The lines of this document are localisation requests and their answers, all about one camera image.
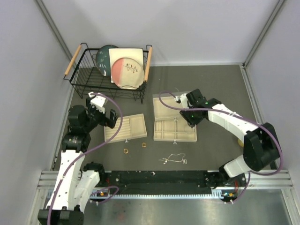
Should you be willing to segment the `beige compartment drawer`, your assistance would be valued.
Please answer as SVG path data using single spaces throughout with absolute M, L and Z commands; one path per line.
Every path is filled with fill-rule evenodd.
M 158 120 L 154 123 L 154 141 L 197 142 L 196 127 L 191 128 L 184 119 Z

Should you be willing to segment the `beige jewelry box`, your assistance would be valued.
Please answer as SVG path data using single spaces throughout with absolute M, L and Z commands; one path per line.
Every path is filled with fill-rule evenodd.
M 183 108 L 182 104 L 176 103 L 174 97 L 171 95 L 162 94 L 161 100 L 168 106 Z M 179 110 L 174 110 L 163 105 L 159 100 L 158 94 L 153 95 L 153 107 L 155 120 L 170 120 L 182 117 Z

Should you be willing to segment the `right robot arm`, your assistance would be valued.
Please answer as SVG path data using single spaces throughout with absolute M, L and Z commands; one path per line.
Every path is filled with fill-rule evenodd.
M 175 98 L 181 104 L 180 115 L 193 128 L 202 120 L 220 125 L 243 143 L 243 153 L 219 168 L 219 181 L 231 185 L 236 177 L 249 171 L 259 172 L 280 157 L 276 132 L 269 123 L 255 125 L 240 118 L 221 101 L 206 99 L 199 89 Z

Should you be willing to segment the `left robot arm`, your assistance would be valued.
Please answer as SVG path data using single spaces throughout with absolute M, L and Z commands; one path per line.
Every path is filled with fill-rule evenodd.
M 45 209 L 38 212 L 42 225 L 82 225 L 84 210 L 95 186 L 106 182 L 103 166 L 89 163 L 82 167 L 91 141 L 90 132 L 98 125 L 114 128 L 118 116 L 111 109 L 106 116 L 108 97 L 91 92 L 86 106 L 74 105 L 68 110 L 67 133 L 62 139 L 60 168 L 53 193 Z

